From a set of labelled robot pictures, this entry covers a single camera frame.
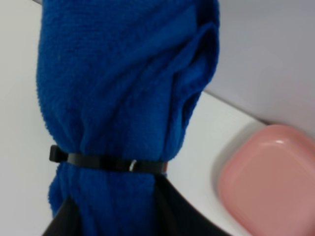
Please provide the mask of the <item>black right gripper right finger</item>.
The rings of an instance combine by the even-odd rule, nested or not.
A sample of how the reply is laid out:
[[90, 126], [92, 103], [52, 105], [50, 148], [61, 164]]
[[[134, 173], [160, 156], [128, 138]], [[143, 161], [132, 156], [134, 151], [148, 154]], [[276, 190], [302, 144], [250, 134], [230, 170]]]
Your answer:
[[154, 197], [160, 236], [228, 235], [201, 215], [163, 175], [155, 176]]

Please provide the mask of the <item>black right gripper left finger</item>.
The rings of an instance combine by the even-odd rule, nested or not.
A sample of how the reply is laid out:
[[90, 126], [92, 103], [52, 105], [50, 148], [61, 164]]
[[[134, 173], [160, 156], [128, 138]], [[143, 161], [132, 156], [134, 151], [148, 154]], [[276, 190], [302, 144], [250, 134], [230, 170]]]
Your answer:
[[67, 198], [59, 208], [43, 236], [81, 236], [81, 214], [77, 204]]

